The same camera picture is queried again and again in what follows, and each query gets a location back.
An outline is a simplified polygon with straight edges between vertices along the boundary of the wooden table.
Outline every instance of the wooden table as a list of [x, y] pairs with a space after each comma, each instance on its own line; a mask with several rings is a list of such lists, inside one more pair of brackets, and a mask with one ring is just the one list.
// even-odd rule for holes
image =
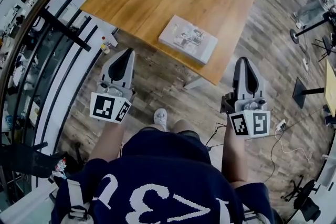
[[326, 59], [325, 62], [326, 62], [325, 63], [325, 75], [326, 75], [325, 87], [307, 90], [307, 88], [303, 85], [302, 81], [299, 78], [297, 78], [295, 87], [294, 87], [293, 98], [296, 101], [296, 103], [301, 108], [303, 108], [306, 95], [324, 93], [324, 97], [327, 102], [330, 113], [333, 117], [335, 117], [335, 114], [336, 114], [336, 91], [335, 91], [336, 76], [335, 76], [334, 70], [331, 67], [329, 61]]
[[[254, 0], [87, 0], [81, 10], [164, 52], [217, 85], [229, 63]], [[206, 65], [160, 43], [158, 37], [173, 15], [218, 38]]]

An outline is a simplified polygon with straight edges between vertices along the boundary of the small device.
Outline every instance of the small device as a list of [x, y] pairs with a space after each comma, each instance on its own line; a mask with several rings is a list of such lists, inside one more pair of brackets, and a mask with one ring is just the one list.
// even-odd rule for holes
[[226, 113], [237, 136], [257, 138], [269, 135], [270, 111], [264, 98], [264, 79], [246, 57], [238, 59], [233, 92], [222, 97], [221, 113]]
[[126, 49], [102, 67], [97, 92], [91, 94], [90, 117], [121, 123], [131, 107], [135, 52]]

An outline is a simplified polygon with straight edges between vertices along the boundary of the navy shirt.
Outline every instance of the navy shirt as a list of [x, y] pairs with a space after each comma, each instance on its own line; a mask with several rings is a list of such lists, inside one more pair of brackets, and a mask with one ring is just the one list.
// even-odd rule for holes
[[[143, 131], [122, 157], [89, 161], [70, 179], [81, 185], [95, 223], [274, 223], [264, 184], [233, 189], [196, 138]], [[52, 223], [70, 211], [68, 185], [58, 190]]]

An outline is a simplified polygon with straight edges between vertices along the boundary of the wooden floor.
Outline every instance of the wooden floor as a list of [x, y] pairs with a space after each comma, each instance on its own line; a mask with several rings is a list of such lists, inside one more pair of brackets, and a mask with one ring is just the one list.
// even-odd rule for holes
[[[118, 32], [117, 50], [132, 47], [137, 53], [133, 84], [138, 95], [127, 118], [124, 141], [140, 128], [151, 124], [153, 112], [164, 107], [169, 113], [168, 127], [178, 119], [186, 119], [195, 126], [202, 141], [206, 142], [214, 132], [215, 123], [226, 122], [226, 116], [219, 113], [221, 98], [232, 90], [230, 86], [236, 60], [246, 56], [256, 64], [266, 81], [266, 99], [272, 116], [271, 133], [285, 119], [289, 127], [281, 139], [285, 151], [302, 147], [307, 155], [312, 152], [311, 161], [308, 163], [301, 150], [286, 154], [282, 152], [280, 143], [273, 149], [272, 158], [276, 169], [266, 185], [271, 205], [283, 218], [288, 218], [294, 212], [293, 205], [284, 202], [280, 196], [290, 190], [290, 180], [298, 180], [300, 174], [305, 175], [304, 183], [316, 177], [323, 162], [321, 155], [328, 151], [333, 133], [331, 128], [324, 125], [323, 94], [307, 96], [303, 109], [292, 99], [297, 77], [307, 88], [324, 87], [325, 63], [318, 63], [323, 51], [313, 48], [311, 42], [327, 34], [329, 26], [321, 26], [308, 33], [306, 44], [304, 37], [301, 37], [301, 46], [308, 48], [307, 55], [311, 57], [311, 72], [308, 76], [302, 63], [305, 55], [289, 36], [289, 29], [295, 28], [291, 14], [305, 2], [306, 0], [255, 0], [234, 56], [220, 84], [214, 86], [209, 83], [188, 91], [183, 88], [183, 84], [190, 81], [195, 74], [142, 41]], [[111, 54], [98, 60], [82, 86], [66, 122], [59, 149], [72, 152], [71, 143], [80, 141], [83, 155], [88, 156], [97, 141], [103, 122], [89, 117], [89, 100], [91, 92], [96, 90], [102, 64]], [[221, 144], [223, 137], [224, 128], [218, 131], [209, 144]], [[273, 164], [270, 155], [275, 142], [274, 137], [246, 142], [251, 181], [264, 182], [271, 175]], [[220, 168], [222, 147], [214, 147], [210, 155], [213, 165]]]

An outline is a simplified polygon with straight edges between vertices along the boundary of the book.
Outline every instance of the book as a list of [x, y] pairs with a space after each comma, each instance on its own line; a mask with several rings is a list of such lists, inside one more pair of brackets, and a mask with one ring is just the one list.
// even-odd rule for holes
[[159, 42], [205, 65], [208, 63], [218, 39], [174, 15], [160, 34]]

